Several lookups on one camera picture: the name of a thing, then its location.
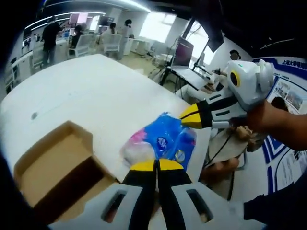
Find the window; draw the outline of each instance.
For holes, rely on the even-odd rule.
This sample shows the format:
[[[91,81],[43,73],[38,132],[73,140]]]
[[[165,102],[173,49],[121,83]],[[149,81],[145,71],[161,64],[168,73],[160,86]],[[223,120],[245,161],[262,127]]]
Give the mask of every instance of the window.
[[[209,37],[203,27],[198,22],[194,22],[190,32],[188,33],[187,40],[194,45],[192,60],[196,61],[200,57],[202,50],[209,41]],[[204,53],[204,64],[209,65],[213,59],[213,52],[207,46]]]
[[[141,29],[140,36],[165,42],[175,18],[176,16],[172,14],[149,13]]]

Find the laptop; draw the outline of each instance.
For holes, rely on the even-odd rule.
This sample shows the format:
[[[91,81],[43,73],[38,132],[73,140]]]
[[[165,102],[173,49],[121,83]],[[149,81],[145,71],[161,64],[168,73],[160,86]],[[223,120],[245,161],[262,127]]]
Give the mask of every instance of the laptop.
[[[180,37],[171,62],[171,70],[194,89],[199,90],[207,84],[207,81],[189,68],[193,48],[194,46],[190,42]]]

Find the screen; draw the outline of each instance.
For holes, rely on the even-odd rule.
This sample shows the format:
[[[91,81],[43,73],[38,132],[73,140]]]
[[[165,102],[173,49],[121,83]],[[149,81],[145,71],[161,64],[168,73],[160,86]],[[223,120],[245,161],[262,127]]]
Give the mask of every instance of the screen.
[[[177,42],[173,66],[189,66],[194,46],[186,39],[180,37]]]
[[[69,18],[69,24],[76,24],[78,21],[79,14],[78,13],[73,13],[71,14]]]
[[[75,28],[69,29],[69,35],[74,35],[75,33]]]
[[[109,26],[112,22],[114,22],[114,18],[101,16],[100,21],[99,21],[99,25]]]
[[[86,23],[88,13],[79,13],[77,23]]]

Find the ceiling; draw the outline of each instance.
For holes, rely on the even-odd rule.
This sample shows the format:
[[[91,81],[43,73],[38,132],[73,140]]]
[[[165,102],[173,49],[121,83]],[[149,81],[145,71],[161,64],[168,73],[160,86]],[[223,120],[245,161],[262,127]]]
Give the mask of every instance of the ceiling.
[[[303,0],[134,0],[152,11],[196,16],[209,36],[222,30],[253,57],[292,56],[307,58],[306,12]],[[125,0],[47,0],[38,18],[67,10],[106,11],[110,7],[141,11]]]

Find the computer monitor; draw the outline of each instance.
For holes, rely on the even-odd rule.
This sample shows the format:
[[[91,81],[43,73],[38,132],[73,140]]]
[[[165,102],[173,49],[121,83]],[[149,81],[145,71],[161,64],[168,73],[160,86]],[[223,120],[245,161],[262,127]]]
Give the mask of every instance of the computer monitor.
[[[180,37],[172,61],[172,66],[189,67],[194,46],[186,39]]]
[[[73,13],[71,14],[69,18],[69,24],[76,24],[78,21],[79,14],[78,13]]]
[[[86,23],[88,13],[79,13],[77,23]]]
[[[72,36],[75,34],[75,28],[69,29],[69,35]]]

